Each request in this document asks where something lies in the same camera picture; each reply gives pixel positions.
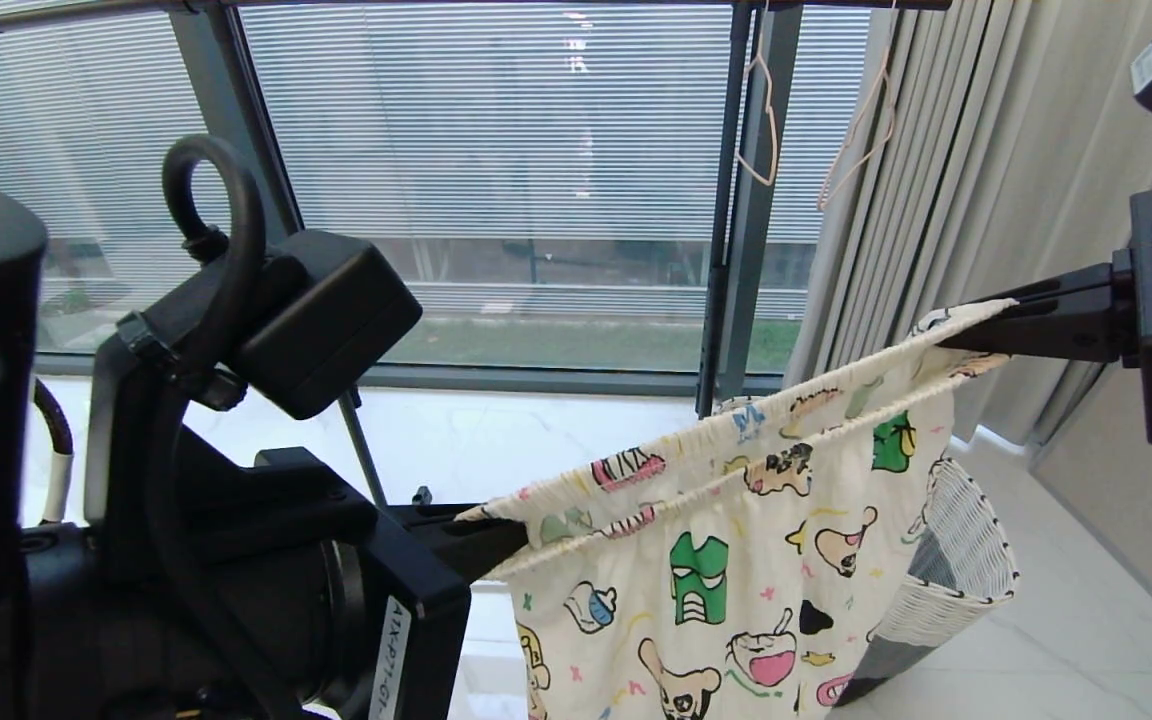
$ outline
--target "gray curtain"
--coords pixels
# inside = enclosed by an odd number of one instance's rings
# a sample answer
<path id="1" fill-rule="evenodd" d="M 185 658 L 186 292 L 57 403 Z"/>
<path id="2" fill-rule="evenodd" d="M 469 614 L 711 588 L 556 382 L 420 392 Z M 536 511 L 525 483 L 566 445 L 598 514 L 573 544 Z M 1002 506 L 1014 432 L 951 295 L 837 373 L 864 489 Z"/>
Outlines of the gray curtain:
<path id="1" fill-rule="evenodd" d="M 829 209 L 787 386 L 899 341 L 934 306 L 1107 260 L 1130 195 L 1152 187 L 1152 114 L 1128 74 L 1152 1 L 982 1 L 896 23 L 896 131 Z M 1043 442 L 1097 372 L 1018 357 L 961 389 L 955 433 Z"/>

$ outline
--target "white marble floor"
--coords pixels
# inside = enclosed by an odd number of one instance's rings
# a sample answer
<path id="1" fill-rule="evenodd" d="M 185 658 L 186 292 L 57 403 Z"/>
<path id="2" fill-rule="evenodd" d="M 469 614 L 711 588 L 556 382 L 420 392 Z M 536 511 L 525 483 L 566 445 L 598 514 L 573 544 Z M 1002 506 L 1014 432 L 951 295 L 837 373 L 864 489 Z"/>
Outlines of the white marble floor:
<path id="1" fill-rule="evenodd" d="M 58 378 L 50 387 L 83 447 L 88 382 Z M 361 418 L 391 501 L 406 502 L 424 484 L 435 501 L 472 502 L 683 429 L 694 415 L 682 400 L 367 389 Z M 233 414 L 196 407 L 188 424 L 243 462 L 265 447 L 308 447 L 365 488 L 338 411 L 297 423 L 252 396 Z M 1024 573 L 1018 597 L 831 717 L 1152 719 L 1152 598 L 1021 469 L 1018 457 L 982 437 L 956 450 L 1005 522 Z M 45 429 L 32 416 L 25 521 L 41 509 L 47 462 Z M 82 465 L 79 457 L 76 478 Z M 73 520 L 82 516 L 81 495 L 81 488 L 70 493 Z M 484 585 L 473 601 L 452 717 L 521 720 L 524 689 L 508 596 Z"/>

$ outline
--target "wall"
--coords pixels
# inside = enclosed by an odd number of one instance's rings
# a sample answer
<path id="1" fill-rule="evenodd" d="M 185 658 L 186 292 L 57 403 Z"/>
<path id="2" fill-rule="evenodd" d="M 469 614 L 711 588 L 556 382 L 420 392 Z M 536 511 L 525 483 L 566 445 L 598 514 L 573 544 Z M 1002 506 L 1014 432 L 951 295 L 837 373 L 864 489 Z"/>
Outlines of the wall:
<path id="1" fill-rule="evenodd" d="M 1139 373 L 1107 370 L 1033 475 L 1152 591 L 1152 446 Z"/>

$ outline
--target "cartoon print shorts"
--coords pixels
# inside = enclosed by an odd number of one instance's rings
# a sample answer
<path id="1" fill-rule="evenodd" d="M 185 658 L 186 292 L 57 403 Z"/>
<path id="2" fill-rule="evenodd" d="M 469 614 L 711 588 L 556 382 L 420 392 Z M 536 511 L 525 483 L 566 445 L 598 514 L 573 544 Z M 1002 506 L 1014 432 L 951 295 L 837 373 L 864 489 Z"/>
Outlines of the cartoon print shorts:
<path id="1" fill-rule="evenodd" d="M 530 720 L 823 717 L 914 548 L 950 391 L 1007 361 L 946 350 L 1010 301 L 684 432 L 498 498 Z"/>

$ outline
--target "white and gray basket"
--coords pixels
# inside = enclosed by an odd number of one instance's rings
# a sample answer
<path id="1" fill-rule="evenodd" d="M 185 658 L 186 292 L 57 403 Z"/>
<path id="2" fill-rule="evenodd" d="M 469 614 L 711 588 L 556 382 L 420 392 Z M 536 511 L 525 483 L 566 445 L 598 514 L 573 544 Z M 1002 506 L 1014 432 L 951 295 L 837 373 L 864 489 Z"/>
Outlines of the white and gray basket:
<path id="1" fill-rule="evenodd" d="M 927 532 L 838 705 L 872 692 L 1010 601 L 1018 583 L 1011 545 L 980 486 L 954 460 L 937 462 Z"/>

